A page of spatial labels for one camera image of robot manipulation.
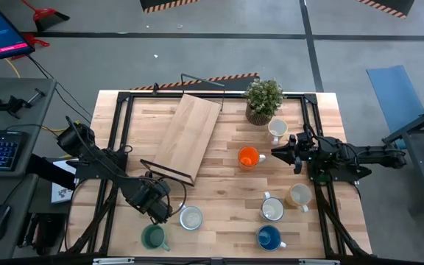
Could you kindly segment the black clamp parts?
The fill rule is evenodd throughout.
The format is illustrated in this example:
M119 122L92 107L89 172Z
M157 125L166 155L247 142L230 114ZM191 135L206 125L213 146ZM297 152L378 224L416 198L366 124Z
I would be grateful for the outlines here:
M31 104L23 99L16 99L14 96L11 96L9 101L4 103L0 99L0 111L5 111L9 113L11 116L13 116L16 119L20 119L20 117L17 115L17 112L24 108L31 108Z

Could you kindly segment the striped mug pale inside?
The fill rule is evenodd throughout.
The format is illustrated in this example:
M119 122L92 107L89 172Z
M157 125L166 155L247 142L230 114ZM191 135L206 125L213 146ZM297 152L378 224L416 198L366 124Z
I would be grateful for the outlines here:
M202 211L195 206L180 206L179 221L181 226L186 230L197 230L203 220Z

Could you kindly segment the yellow patterned mug white handle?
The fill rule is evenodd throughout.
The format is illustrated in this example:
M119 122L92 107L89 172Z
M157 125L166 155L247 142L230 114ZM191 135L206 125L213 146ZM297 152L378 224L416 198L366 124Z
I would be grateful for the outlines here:
M272 119L267 126L268 138L272 145L278 145L280 139L287 133L288 124L283 119Z

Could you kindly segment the green mug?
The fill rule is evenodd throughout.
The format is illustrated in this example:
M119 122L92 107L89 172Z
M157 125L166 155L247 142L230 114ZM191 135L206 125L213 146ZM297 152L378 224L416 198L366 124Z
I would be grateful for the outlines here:
M141 234L141 243L148 250L161 248L167 252L170 251L166 244L166 232L159 225L148 225Z

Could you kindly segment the grey desk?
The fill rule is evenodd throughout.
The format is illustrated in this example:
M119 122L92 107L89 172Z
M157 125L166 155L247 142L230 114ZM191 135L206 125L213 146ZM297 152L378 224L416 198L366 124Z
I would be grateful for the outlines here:
M0 205L7 203L11 207L7 230L0 240L0 259L12 258L38 183L37 175L26 174L25 171L52 100L54 87L55 81L52 79L0 78L0 99L4 101L11 96L27 101L36 94L36 90L45 93L44 97L39 96L35 100L31 108L19 110L16 117L0 111L0 130L17 130L28 134L15 170L0 171Z

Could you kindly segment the black ramp hazard stripe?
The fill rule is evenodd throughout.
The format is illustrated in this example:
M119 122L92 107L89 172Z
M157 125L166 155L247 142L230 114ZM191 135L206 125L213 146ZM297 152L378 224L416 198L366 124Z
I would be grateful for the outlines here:
M158 84L159 90L179 90L187 91L204 91L204 90L221 90L223 84L226 90L240 91L247 88L247 86L256 79L259 79L258 73L234 74L221 77L207 78L207 82L202 80L192 79L190 77L183 77L182 82L163 83Z
M356 0L397 18L405 19L415 0Z
M193 4L200 0L139 0L144 13L155 13L187 4Z

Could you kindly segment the black oblong pad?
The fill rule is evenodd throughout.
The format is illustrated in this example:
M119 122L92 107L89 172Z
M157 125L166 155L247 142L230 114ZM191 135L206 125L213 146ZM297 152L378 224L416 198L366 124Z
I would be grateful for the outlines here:
M47 161L47 159L32 154L26 167L27 174L36 174L40 178L56 183L69 190L74 190L75 175Z

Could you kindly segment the grey metal tool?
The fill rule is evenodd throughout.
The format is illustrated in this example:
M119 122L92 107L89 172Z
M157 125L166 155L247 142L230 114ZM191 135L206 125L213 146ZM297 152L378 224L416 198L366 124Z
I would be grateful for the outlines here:
M32 103L34 103L38 98L42 98L44 97L46 94L41 91L40 89L36 88L35 89L36 94L29 99L29 101L27 102L28 105L31 105Z

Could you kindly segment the red dustpan with brush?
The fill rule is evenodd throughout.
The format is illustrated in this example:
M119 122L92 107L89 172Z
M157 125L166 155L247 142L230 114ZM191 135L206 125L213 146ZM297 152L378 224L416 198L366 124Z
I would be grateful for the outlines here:
M38 32L44 32L50 27L69 21L71 18L70 16L60 13L52 8L38 9L33 7L27 0L21 0L21 2L34 12L32 20L34 21Z

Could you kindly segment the black table frame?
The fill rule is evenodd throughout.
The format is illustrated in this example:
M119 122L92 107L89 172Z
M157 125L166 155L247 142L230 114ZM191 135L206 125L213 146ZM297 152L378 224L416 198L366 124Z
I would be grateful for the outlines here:
M118 93L100 91L91 127L100 148L107 146ZM178 98L159 98L135 95L130 121L128 145L133 147L127 161L127 173L137 176L145 172L140 159L154 160L163 137L182 95ZM317 100L323 135L346 141L335 93L310 93ZM198 230L187 231L180 226L178 215L161 225L166 231L169 252L146 250L141 244L141 232L151 222L130 207L121 194L114 209L113 226L107 254L109 256L144 257L243 257L243 258L324 258L317 205L312 194L310 211L301 212L292 205L285 206L279 222L266 222L259 207L268 191L278 199L285 197L296 183L309 185L305 165L302 174L270 155L266 127L256 127L245 118L246 102L242 96L225 99L222 112L205 151L194 187L188 186L186 205L198 207L204 216ZM238 151L253 146L267 159L252 171L238 165ZM100 182L88 180L77 189L68 224L69 247L82 235L95 211ZM358 245L371 253L371 246L360 198L356 189L347 183L334 183L339 216ZM282 234L287 248L275 252L262 250L255 232L263 225L274 225Z

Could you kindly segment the white mug blue leaf print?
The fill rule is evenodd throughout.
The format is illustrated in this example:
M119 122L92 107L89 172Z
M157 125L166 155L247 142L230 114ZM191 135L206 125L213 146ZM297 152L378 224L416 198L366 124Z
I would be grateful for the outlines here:
M265 191L260 214L268 222L277 222L284 215L283 203L278 198L273 197L268 191Z

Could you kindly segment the orange mug white handle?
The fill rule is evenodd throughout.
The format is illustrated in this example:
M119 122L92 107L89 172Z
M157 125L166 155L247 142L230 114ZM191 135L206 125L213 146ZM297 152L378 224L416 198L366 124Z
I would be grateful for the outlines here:
M238 152L238 165L242 170L253 170L259 163L266 160L266 155L261 154L253 146L245 146Z

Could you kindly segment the wooden shelf black metal frame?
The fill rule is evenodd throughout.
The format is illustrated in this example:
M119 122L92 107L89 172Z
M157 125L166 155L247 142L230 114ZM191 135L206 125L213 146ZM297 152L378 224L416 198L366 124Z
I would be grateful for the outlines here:
M153 174L194 186L223 104L186 93L183 81L178 85L182 97L154 160L139 162Z

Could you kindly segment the white printed paper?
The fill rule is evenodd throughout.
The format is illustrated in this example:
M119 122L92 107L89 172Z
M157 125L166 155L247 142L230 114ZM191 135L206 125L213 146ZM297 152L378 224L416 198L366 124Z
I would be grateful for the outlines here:
M69 161L78 161L78 159L69 159ZM73 166L67 164L68 160L59 160L53 162L53 164L67 172L76 174L76 169ZM59 184L52 183L52 195L51 203L58 204L61 202L68 202L72 198L73 191L67 188L62 187Z

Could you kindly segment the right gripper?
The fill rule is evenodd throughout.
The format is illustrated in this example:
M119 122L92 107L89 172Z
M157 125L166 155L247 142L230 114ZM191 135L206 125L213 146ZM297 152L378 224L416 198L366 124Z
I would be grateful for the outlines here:
M303 161L308 161L311 156L312 138L305 132L289 136L289 143L275 147L271 150L272 156L279 160L294 165L294 173L302 171Z

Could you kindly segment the blue mug white handle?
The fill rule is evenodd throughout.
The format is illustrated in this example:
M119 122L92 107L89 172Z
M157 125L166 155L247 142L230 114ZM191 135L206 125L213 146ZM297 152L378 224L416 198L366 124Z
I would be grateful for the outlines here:
M259 247L268 252L287 247L287 244L282 239L280 231L273 225L264 225L259 228L256 236Z

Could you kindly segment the blue floor mat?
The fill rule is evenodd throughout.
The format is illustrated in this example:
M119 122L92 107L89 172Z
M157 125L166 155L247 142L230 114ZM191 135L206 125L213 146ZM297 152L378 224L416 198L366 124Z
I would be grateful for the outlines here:
M402 65L366 70L390 134L424 114L424 107Z

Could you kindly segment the silver frame bracket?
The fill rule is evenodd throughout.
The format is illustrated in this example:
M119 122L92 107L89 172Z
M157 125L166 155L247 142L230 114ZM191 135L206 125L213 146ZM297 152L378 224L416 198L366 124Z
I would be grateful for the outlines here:
M95 258L92 265L133 265L134 258L119 257L119 258Z
M298 261L299 265L341 265L340 261L328 259L303 258Z

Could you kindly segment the potted plant striped pot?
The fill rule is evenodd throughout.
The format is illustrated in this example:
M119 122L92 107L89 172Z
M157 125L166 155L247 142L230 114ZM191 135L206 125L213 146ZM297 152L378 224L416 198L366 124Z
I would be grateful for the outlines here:
M275 79L259 78L248 85L243 97L247 102L245 116L255 126L270 123L284 99L283 89Z

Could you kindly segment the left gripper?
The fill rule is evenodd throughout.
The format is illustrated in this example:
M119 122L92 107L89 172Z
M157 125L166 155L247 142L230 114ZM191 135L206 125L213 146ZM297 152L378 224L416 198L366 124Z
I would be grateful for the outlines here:
M167 223L173 208L163 201L171 191L169 185L161 181L128 180L127 203L141 213L148 213L154 225Z

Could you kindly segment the red plastic floor tool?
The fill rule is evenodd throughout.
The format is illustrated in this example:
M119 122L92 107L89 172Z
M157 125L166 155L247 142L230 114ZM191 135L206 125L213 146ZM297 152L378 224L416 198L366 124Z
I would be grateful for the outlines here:
M41 40L40 38L36 38L32 33L23 33L22 34L24 40L26 40L33 48L37 45L42 47L49 47L50 43Z

